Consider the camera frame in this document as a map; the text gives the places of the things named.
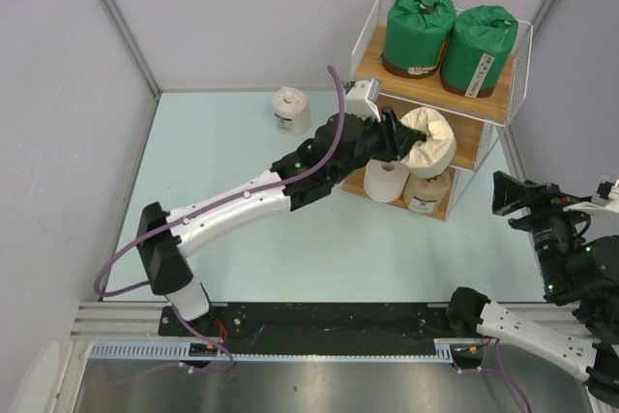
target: shelf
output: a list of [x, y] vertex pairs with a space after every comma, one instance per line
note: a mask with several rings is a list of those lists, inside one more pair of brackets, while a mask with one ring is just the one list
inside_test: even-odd
[[[377, 103], [379, 107], [392, 107], [398, 118], [401, 118], [409, 111], [421, 106], [418, 103], [403, 101], [402, 99], [383, 95], [378, 97]], [[452, 127], [454, 136], [456, 137], [456, 156], [452, 161], [452, 166], [471, 170], [475, 169], [475, 161], [477, 160], [480, 141], [484, 133], [484, 122], [449, 111], [441, 111], [440, 113]]]
[[[452, 196], [452, 189], [455, 187], [456, 182], [457, 182], [456, 171], [453, 168], [449, 168], [449, 170], [452, 176], [452, 186], [450, 188], [450, 191], [445, 194], [445, 197], [443, 197], [443, 201], [440, 203], [438, 208], [436, 208], [436, 210], [434, 210], [430, 215], [428, 215], [429, 217], [433, 217], [433, 218], [436, 218], [442, 221], [447, 218], [447, 209], [449, 206], [449, 199]], [[358, 169], [357, 171], [355, 171], [354, 173], [352, 173], [350, 176], [346, 178], [341, 189], [344, 192], [352, 193], [354, 195], [359, 195], [361, 197], [365, 197], [369, 199], [368, 195], [366, 194], [366, 190], [364, 189], [364, 177], [365, 176], [366, 176], [366, 169], [364, 167], [361, 169]], [[410, 211], [406, 207], [406, 204], [404, 203], [404, 199], [402, 197], [394, 200], [393, 202], [389, 202], [388, 205], [392, 205], [394, 207], [398, 207], [406, 211]]]
[[378, 24], [374, 30], [355, 78], [375, 76], [383, 83], [382, 91], [403, 99], [427, 103], [461, 114], [473, 115], [498, 124], [505, 124], [510, 109], [510, 90], [514, 55], [511, 55], [490, 97], [471, 99], [447, 92], [440, 82], [439, 73], [423, 79], [406, 79], [388, 73], [380, 55], [385, 42], [386, 26]]

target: white paper roll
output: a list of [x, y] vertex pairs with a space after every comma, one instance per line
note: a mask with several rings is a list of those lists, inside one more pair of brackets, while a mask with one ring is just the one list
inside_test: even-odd
[[273, 96], [275, 121], [280, 131], [302, 134], [310, 128], [308, 96], [299, 89], [282, 87]]
[[420, 106], [400, 118], [402, 125], [426, 133], [426, 142], [417, 142], [402, 163], [420, 178], [433, 178], [447, 169], [456, 154], [456, 138], [443, 115]]
[[366, 165], [364, 189], [369, 198], [389, 203], [401, 196], [408, 179], [408, 169], [401, 163], [370, 160]]

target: label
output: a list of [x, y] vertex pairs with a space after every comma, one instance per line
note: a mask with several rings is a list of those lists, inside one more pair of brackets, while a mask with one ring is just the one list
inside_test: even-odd
[[436, 208], [438, 200], [423, 200], [419, 197], [413, 197], [410, 200], [409, 210], [417, 213], [432, 213]]
[[292, 120], [275, 113], [275, 121], [278, 123], [278, 128], [287, 133], [292, 133]]
[[482, 55], [482, 59], [480, 63], [477, 65], [477, 69], [473, 74], [473, 79], [471, 79], [468, 88], [466, 89], [466, 97], [477, 97], [477, 94], [480, 92], [482, 88], [482, 84], [484, 84], [484, 80], [486, 79], [487, 73], [490, 71], [490, 67], [492, 66], [492, 62], [494, 62], [494, 57], [488, 53], [484, 53]]

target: brown wooden base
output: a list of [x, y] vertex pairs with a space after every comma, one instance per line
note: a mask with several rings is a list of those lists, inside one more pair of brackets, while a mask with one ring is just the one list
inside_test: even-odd
[[[449, 169], [450, 169], [450, 174], [452, 176], [452, 187], [450, 188], [450, 191], [445, 194], [443, 201], [436, 208], [436, 210], [434, 210], [430, 215], [428, 215], [429, 217], [433, 217], [438, 220], [445, 220], [447, 218], [449, 199], [451, 197], [452, 190], [454, 189], [456, 182], [457, 182], [456, 170], [454, 168], [449, 168]], [[341, 189], [344, 192], [353, 193], [361, 197], [369, 198], [368, 194], [366, 193], [366, 190], [364, 189], [364, 176], [365, 175], [366, 175], [366, 169], [364, 167], [361, 169], [358, 169], [357, 171], [355, 171], [354, 173], [352, 173], [350, 176], [346, 178]], [[406, 204], [404, 203], [404, 199], [402, 197], [394, 200], [393, 202], [390, 202], [387, 205], [392, 205], [394, 207], [403, 208], [404, 210], [410, 211], [406, 207]]]

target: black mounting plate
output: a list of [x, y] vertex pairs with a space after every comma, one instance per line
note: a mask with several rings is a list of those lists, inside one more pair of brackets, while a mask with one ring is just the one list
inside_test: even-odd
[[[405, 356], [434, 355], [436, 338], [454, 338], [447, 306], [424, 303], [227, 303], [192, 326], [216, 338], [220, 319], [226, 347], [255, 355]], [[171, 307], [162, 311], [159, 335], [190, 337]]]

